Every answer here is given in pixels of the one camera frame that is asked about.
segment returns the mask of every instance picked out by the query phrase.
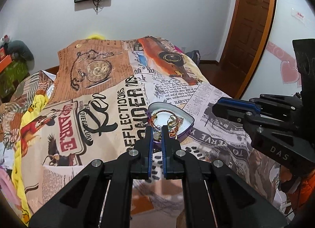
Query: door frame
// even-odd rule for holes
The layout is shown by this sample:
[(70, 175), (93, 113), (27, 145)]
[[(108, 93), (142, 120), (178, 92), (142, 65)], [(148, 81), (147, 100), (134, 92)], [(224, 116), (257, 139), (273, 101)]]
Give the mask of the door frame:
[[(276, 2), (277, 0), (270, 0), (269, 2), (269, 9), (268, 9), (268, 13), (267, 13), (267, 19), (266, 19), (266, 25), (264, 28), (264, 32), (262, 34), (261, 37), (261, 41), (260, 44), (258, 46), (256, 55), (254, 57), (254, 60), (252, 62), (252, 65), (250, 66), (250, 69), (242, 83), (242, 85), (240, 86), (235, 98), (239, 99), (243, 96), (243, 94), (245, 93), (245, 90), (247, 89), (248, 85), (250, 84), (251, 79), (253, 78), (256, 69), (259, 65), (259, 62), (264, 54), (268, 39), (269, 39), (269, 35), (270, 35), (270, 31), (271, 31), (271, 27), (272, 27), (272, 23), (273, 23), (273, 19), (274, 19), (274, 15), (275, 15), (275, 10), (276, 10)], [(234, 11), (233, 11), (233, 16), (232, 16), (232, 21), (231, 21), (231, 25), (230, 25), (230, 29), (229, 29), (229, 33), (227, 35), (226, 38), (226, 42), (223, 48), (223, 52), (219, 61), (219, 65), (223, 64), (226, 52), (227, 52), (227, 48), (232, 36), (232, 32), (234, 29), (234, 25), (235, 25), (235, 20), (236, 20), (236, 15), (237, 15), (237, 10), (238, 10), (238, 6), (239, 6), (239, 0), (235, 1), (235, 6), (234, 6)]]

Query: wooden bed frame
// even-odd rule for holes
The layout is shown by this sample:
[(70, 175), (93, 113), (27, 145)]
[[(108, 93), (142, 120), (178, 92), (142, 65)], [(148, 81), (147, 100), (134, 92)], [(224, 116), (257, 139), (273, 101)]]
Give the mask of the wooden bed frame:
[(51, 68), (46, 69), (45, 71), (47, 71), (48, 73), (52, 73), (52, 74), (57, 74), (57, 72), (59, 71), (59, 66), (54, 66)]

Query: bed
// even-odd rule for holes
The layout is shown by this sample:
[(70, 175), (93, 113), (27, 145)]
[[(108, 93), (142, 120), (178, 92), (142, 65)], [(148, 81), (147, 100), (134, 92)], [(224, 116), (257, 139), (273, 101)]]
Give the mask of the bed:
[[(15, 151), (12, 180), (0, 172), (1, 190), (25, 224), (92, 160), (110, 161), (132, 149), (144, 136), (147, 108), (154, 102), (173, 104), (195, 118), (182, 149), (204, 161), (223, 160), (273, 201), (279, 164), (252, 149), (239, 124), (212, 114), (212, 105), (226, 95), (171, 42), (151, 36), (85, 39), (58, 56), (55, 79), (43, 71), (28, 77), (0, 108), (0, 141)], [(47, 103), (20, 130), (23, 114), (36, 107), (37, 95)], [(149, 221), (152, 227), (175, 227), (184, 209), (181, 181), (163, 178), (158, 149), (152, 165), (149, 180), (133, 182), (130, 226)]]

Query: bracelet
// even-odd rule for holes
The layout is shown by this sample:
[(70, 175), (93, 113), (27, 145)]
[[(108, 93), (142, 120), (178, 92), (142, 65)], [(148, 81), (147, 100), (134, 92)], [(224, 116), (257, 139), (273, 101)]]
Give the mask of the bracelet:
[(179, 127), (181, 126), (182, 122), (183, 122), (183, 118), (178, 117), (176, 114), (174, 114), (173, 112), (169, 111), (169, 110), (160, 110), (157, 111), (156, 113), (154, 113), (151, 116), (151, 119), (149, 120), (149, 124), (155, 128), (155, 130), (157, 130), (157, 132), (155, 132), (153, 134), (153, 138), (155, 141), (160, 142), (161, 141), (161, 126), (160, 125), (155, 125), (154, 124), (154, 120), (157, 119), (158, 117), (158, 113), (160, 112), (168, 112), (171, 114), (171, 116), (169, 117), (169, 119), (167, 120), (167, 126), (169, 129), (169, 135), (170, 137), (175, 137), (175, 139), (177, 139), (177, 132)]

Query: wooden door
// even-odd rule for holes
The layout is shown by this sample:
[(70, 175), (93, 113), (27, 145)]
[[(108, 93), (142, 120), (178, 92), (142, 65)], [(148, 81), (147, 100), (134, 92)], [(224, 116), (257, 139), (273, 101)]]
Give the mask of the wooden door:
[(224, 71), (233, 74), (241, 87), (261, 43), (270, 0), (238, 1), (238, 7), (234, 11), (234, 26), (231, 25), (230, 39), (226, 43), (225, 54), (220, 63)]

